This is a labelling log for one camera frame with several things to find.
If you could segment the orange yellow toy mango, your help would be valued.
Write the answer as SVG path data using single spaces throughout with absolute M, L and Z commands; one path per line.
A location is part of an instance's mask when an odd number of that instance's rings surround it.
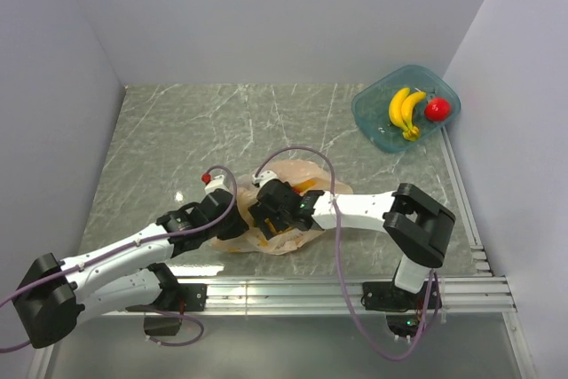
M 317 182 L 314 179 L 308 179 L 305 180 L 304 182 L 292 186 L 292 188 L 298 194 L 305 194 L 311 189 L 313 189 L 313 187 L 316 186 L 316 184 Z

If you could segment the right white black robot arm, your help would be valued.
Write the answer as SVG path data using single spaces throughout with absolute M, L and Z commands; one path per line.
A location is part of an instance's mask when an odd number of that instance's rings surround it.
M 333 195 L 323 190 L 300 194 L 278 178 L 253 178 L 253 185 L 258 193 L 248 211 L 268 240 L 289 229 L 387 233 L 403 253 L 390 286 L 398 306 L 414 305 L 430 270 L 444 263 L 456 216 L 417 186 L 403 183 L 394 192 Z

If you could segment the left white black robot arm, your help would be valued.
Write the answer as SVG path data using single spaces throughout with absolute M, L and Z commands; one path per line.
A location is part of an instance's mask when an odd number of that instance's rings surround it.
M 217 189 L 102 249 L 63 260 L 52 253 L 38 257 L 12 303 L 35 349 L 107 312 L 144 306 L 175 312 L 185 307 L 187 295 L 167 261 L 214 237 L 239 237 L 248 228 L 235 197 Z

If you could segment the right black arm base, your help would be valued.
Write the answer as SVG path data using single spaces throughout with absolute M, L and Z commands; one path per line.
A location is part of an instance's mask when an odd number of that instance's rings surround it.
M 386 323 L 394 336 L 411 341 L 418 333 L 426 299 L 427 282 L 417 294 L 396 288 L 387 281 L 364 281 L 361 305 L 366 311 L 384 312 Z

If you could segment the translucent printed plastic bag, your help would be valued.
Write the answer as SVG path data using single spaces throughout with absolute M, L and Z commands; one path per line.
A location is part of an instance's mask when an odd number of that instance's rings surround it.
M 242 236 L 229 241 L 213 238 L 211 240 L 213 249 L 229 253 L 260 252 L 269 255 L 283 255 L 300 249 L 305 243 L 322 234 L 321 228 L 312 219 L 316 198 L 328 191 L 330 186 L 335 187 L 335 194 L 352 193 L 352 189 L 348 185 L 334 181 L 329 173 L 314 162 L 299 159 L 269 162 L 261 168 L 260 172 L 263 170 L 273 170 L 280 181 L 288 182 L 291 186 L 308 179 L 314 179 L 317 182 L 313 189 L 305 194 L 300 194 L 303 197 L 301 207 L 305 215 L 311 220 L 311 228 L 308 231 L 288 229 L 286 232 L 267 240 L 261 231 L 254 226 L 253 218 L 249 214 L 248 207 L 256 202 L 256 195 L 260 190 L 260 188 L 252 185 L 254 174 L 250 174 L 236 179 L 236 205 L 249 229 Z

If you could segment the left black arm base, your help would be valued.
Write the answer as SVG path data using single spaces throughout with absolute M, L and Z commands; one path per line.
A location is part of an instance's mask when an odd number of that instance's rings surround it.
M 188 319 L 192 312 L 203 312 L 207 299 L 207 285 L 204 283 L 181 284 L 176 292 L 164 291 L 165 296 L 148 305 L 133 305 L 126 312 L 142 312 L 144 333 L 150 340 L 165 346 L 180 346 L 181 343 L 165 342 L 163 338 L 177 337 L 184 323 L 190 324 L 189 331 L 196 332 L 188 344 L 197 342 L 204 335 L 204 326 L 195 319 Z

